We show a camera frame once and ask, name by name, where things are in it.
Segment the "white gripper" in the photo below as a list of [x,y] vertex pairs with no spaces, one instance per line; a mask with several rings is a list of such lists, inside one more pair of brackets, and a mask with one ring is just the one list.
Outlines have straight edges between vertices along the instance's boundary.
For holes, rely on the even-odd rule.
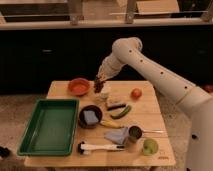
[[106,80],[115,77],[120,70],[121,62],[114,55],[109,55],[102,61],[94,82],[104,83]]

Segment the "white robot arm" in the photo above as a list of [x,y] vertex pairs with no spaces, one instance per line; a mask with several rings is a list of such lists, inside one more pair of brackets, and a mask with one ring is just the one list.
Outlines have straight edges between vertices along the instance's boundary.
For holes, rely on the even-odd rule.
[[124,65],[134,68],[191,119],[185,171],[213,171],[213,96],[141,53],[137,37],[120,38],[99,67],[95,92],[118,75]]

